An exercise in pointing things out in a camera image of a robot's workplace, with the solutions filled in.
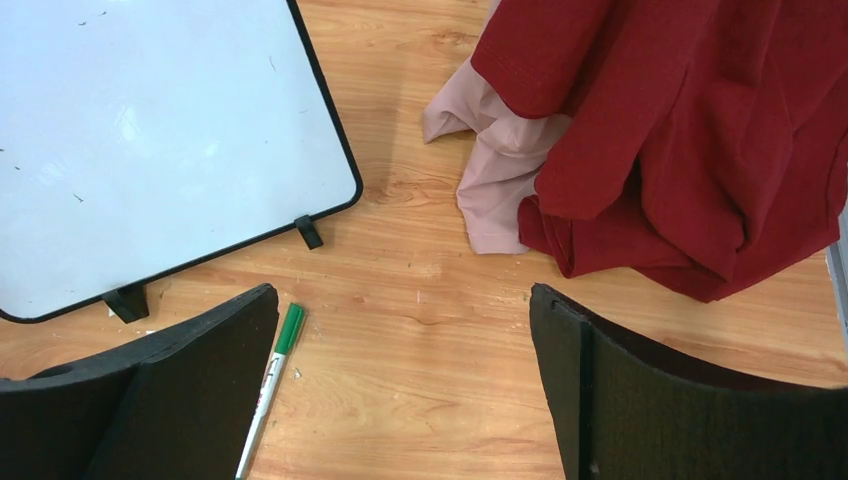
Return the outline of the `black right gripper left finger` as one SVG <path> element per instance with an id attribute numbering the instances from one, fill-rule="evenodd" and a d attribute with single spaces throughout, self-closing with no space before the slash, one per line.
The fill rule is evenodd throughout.
<path id="1" fill-rule="evenodd" d="M 5 479 L 232 479 L 279 320 L 259 285 L 119 347 L 1 383 Z"/>

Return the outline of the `green marker cap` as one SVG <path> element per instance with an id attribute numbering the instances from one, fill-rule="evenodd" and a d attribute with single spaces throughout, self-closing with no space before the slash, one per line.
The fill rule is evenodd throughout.
<path id="1" fill-rule="evenodd" d="M 290 303 L 274 346 L 276 355 L 286 356 L 289 354 L 299 337 L 304 319 L 305 310 L 298 304 Z"/>

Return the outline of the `white whiteboard marker pen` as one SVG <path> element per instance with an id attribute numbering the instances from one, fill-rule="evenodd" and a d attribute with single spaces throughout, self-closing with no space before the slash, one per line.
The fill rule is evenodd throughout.
<path id="1" fill-rule="evenodd" d="M 265 376 L 259 391 L 256 410 L 254 412 L 242 455 L 237 467 L 235 478 L 237 480 L 246 479 L 250 461 L 252 459 L 255 447 L 259 443 L 263 425 L 265 423 L 271 403 L 280 380 L 280 376 L 285 365 L 285 361 L 289 356 L 276 355 L 274 348 L 271 353 L 270 362 L 266 369 Z"/>

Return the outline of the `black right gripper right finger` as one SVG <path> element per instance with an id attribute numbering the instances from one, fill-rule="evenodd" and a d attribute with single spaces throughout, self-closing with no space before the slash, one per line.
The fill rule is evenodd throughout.
<path id="1" fill-rule="evenodd" d="M 529 325 L 569 479 L 843 479 L 847 392 L 690 356 L 545 284 Z"/>

